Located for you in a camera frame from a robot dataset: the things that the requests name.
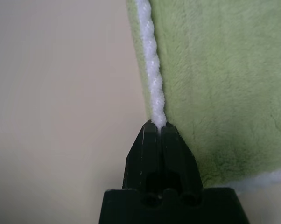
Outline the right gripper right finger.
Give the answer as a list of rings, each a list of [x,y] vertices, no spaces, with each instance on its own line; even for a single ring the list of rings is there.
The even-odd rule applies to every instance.
[[[202,189],[196,159],[174,125],[167,123],[162,128],[161,146],[166,187]]]

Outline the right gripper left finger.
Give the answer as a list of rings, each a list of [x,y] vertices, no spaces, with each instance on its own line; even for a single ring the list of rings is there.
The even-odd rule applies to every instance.
[[[127,157],[124,189],[159,189],[161,184],[161,141],[157,127],[147,121],[137,135]]]

